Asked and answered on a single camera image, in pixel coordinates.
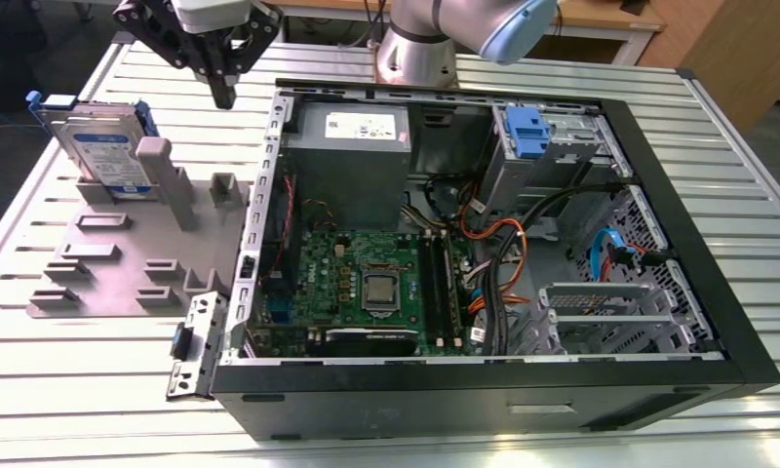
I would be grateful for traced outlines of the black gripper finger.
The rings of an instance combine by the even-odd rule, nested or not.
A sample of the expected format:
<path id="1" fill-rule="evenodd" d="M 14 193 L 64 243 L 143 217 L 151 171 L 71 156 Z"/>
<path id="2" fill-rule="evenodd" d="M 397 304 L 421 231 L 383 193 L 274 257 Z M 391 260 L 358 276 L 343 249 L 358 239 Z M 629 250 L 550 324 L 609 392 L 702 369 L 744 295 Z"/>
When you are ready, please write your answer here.
<path id="1" fill-rule="evenodd" d="M 114 18 L 126 31 L 174 68 L 191 69 L 183 49 L 186 31 L 171 1 L 122 1 L 114 12 Z M 224 108 L 226 76 L 223 73 L 196 73 L 195 71 L 194 73 L 208 85 L 216 106 Z"/>
<path id="2" fill-rule="evenodd" d="M 235 105 L 235 85 L 242 74 L 247 73 L 275 42 L 284 23 L 284 14 L 279 7 L 264 2 L 252 2 L 250 18 L 238 26 L 232 38 L 240 43 L 231 45 L 227 58 L 226 84 L 230 93 L 228 108 Z"/>

